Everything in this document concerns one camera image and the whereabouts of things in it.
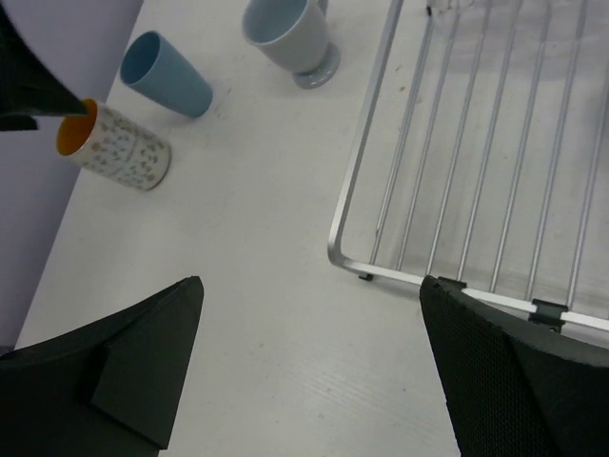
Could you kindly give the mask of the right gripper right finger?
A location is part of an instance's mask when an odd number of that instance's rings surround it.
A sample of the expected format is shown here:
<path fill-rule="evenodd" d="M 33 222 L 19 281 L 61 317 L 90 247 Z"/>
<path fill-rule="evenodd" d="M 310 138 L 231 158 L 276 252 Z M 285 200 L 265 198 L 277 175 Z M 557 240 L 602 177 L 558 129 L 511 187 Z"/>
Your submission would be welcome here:
<path fill-rule="evenodd" d="M 420 303 L 461 455 L 607 455 L 607 349 L 433 276 Z"/>

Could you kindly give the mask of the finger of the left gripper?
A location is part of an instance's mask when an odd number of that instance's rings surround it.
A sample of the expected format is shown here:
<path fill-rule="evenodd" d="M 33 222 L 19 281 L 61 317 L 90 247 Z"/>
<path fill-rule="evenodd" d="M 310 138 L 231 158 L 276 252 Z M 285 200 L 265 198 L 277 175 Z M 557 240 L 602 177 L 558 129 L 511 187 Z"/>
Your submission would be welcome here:
<path fill-rule="evenodd" d="M 86 105 L 30 50 L 1 11 L 1 130 L 37 130 L 39 117 L 85 116 Z"/>

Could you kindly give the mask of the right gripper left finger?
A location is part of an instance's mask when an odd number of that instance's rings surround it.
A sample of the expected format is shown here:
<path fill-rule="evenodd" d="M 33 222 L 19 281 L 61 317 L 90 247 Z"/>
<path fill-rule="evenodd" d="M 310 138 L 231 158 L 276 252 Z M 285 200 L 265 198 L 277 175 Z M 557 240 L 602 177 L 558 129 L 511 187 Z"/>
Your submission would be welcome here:
<path fill-rule="evenodd" d="M 156 456 L 169 446 L 204 302 L 187 277 L 1 357 L 4 456 Z"/>

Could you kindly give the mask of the floral patterned mug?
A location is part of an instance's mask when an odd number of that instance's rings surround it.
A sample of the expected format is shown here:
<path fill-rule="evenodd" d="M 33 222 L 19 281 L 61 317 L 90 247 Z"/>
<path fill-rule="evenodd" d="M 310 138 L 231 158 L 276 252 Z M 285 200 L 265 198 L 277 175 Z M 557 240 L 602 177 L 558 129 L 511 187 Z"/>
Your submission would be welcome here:
<path fill-rule="evenodd" d="M 120 185 L 142 191 L 157 187 L 170 167 L 170 143 L 100 101 L 84 104 L 86 115 L 67 116 L 60 124 L 58 153 Z"/>

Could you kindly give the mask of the light blue plastic cup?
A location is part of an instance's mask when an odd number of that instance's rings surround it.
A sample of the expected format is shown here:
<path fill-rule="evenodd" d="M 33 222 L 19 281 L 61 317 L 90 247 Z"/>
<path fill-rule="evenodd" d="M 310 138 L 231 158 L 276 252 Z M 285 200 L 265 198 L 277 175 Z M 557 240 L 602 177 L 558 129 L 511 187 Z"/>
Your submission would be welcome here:
<path fill-rule="evenodd" d="M 131 43 L 119 76 L 128 88 L 189 118 L 203 115 L 213 99 L 212 88 L 200 72 L 155 30 Z"/>

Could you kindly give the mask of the grey footed mug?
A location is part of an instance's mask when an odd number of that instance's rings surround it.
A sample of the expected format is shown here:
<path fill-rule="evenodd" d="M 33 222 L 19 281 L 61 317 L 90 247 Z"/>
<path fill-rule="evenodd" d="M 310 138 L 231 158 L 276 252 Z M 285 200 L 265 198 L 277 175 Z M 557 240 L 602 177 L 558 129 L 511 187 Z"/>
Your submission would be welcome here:
<path fill-rule="evenodd" d="M 289 72 L 299 88 L 315 89 L 335 75 L 341 62 L 330 39 L 327 7 L 326 1 L 251 1 L 242 32 L 249 45 Z"/>

